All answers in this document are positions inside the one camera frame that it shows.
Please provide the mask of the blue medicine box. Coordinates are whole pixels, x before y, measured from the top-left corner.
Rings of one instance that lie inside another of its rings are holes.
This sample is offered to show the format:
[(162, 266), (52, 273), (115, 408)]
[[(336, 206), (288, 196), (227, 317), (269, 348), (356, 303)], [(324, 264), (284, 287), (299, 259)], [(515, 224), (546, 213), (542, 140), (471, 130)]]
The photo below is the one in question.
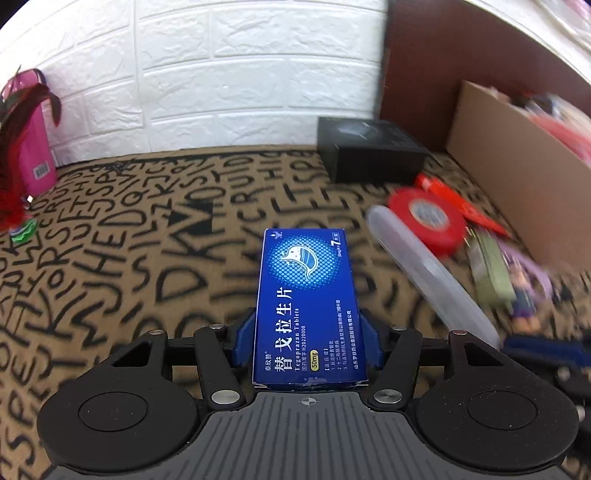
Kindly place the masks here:
[(342, 229), (267, 229), (256, 298), (252, 383), (268, 390), (369, 382)]

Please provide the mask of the gold bar keychain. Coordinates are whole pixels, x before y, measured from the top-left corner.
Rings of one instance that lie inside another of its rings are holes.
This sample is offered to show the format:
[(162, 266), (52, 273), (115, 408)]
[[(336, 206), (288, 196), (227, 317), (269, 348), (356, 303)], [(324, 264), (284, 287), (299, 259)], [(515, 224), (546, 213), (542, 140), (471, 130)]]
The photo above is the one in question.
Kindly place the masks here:
[(496, 238), (485, 230), (472, 230), (467, 254), (478, 302), (489, 307), (512, 303), (516, 294)]

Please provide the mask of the red tape roll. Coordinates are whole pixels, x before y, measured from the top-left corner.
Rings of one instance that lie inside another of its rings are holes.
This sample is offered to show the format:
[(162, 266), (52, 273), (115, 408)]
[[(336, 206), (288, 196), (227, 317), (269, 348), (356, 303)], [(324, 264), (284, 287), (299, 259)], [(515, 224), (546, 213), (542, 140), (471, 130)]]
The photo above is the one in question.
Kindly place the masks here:
[(436, 257), (452, 256), (464, 243), (465, 218), (432, 193), (399, 188), (390, 196), (388, 207)]

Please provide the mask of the clear plastic tube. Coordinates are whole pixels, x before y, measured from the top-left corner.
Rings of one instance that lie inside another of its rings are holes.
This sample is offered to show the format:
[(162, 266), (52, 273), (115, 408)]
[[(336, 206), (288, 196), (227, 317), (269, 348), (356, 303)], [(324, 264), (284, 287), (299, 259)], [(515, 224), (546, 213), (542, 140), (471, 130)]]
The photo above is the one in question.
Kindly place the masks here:
[(370, 234), (421, 292), (448, 330), (464, 330), (494, 348), (501, 338), (494, 325), (439, 259), (385, 206), (367, 211)]

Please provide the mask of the red tube package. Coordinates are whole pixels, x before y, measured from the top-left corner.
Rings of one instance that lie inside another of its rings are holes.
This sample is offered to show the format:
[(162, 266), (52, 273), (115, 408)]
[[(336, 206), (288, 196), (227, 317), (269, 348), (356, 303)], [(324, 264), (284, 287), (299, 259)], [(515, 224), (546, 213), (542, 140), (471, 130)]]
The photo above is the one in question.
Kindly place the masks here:
[(429, 192), (438, 198), (448, 202), (456, 210), (458, 210), (463, 217), (469, 222), (493, 232), (501, 237), (509, 238), (510, 233), (501, 226), (498, 222), (485, 215), (477, 209), (470, 201), (462, 197), (458, 192), (453, 190), (443, 181), (429, 177), (423, 173), (419, 174), (415, 179), (415, 185), (426, 192)]

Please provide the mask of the brown cardboard box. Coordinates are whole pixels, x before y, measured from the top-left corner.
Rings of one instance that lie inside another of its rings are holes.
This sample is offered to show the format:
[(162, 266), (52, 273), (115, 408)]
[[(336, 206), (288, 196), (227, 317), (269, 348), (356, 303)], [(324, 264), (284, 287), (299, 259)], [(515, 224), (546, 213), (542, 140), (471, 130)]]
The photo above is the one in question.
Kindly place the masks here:
[(447, 150), (537, 262), (590, 267), (590, 168), (506, 95), (463, 83)]

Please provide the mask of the black cardboard box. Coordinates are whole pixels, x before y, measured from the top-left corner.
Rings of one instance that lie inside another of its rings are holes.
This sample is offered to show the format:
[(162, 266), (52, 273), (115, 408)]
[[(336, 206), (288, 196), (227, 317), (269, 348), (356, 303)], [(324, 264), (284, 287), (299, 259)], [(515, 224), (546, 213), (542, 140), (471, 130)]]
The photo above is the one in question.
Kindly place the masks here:
[(431, 152), (393, 122), (318, 119), (318, 154), (332, 183), (412, 185)]

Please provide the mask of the pink bottle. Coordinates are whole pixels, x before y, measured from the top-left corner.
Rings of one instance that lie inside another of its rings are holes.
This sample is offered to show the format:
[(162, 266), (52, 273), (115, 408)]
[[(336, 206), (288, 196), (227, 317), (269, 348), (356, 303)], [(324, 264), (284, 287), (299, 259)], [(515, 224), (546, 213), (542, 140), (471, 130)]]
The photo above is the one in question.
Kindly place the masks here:
[[(6, 100), (16, 91), (36, 84), (46, 84), (40, 70), (30, 69), (18, 73), (3, 88), (2, 99)], [(19, 165), (27, 195), (36, 198), (55, 186), (57, 173), (41, 106), (36, 108), (24, 131)]]

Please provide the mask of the dark brown headboard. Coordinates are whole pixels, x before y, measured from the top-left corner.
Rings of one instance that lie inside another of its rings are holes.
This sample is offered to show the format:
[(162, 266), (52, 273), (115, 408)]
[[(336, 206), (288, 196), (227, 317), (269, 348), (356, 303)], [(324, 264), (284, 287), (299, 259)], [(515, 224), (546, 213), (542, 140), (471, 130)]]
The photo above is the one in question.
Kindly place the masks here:
[(583, 76), (516, 27), (466, 1), (392, 1), (379, 116), (433, 151), (446, 145), (463, 81), (510, 96), (555, 93), (583, 112)]

